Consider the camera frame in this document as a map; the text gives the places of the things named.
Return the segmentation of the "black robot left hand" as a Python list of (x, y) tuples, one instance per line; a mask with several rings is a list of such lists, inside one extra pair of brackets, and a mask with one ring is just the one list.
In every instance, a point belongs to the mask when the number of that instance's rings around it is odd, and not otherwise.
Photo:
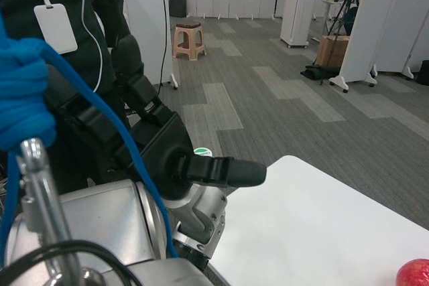
[[(180, 200), (194, 184), (247, 188), (265, 181), (267, 168), (261, 163), (194, 153), (182, 119), (158, 98), (145, 76), (133, 36), (120, 40), (111, 57), (115, 81), (103, 98), (121, 119), (126, 107), (138, 114), (138, 122), (127, 125), (127, 131), (163, 199)], [(58, 137), (66, 142), (72, 181), (79, 177), (92, 178), (97, 184), (125, 178), (138, 181), (135, 162), (115, 126), (55, 67), (48, 70), (46, 99), (59, 122)]]

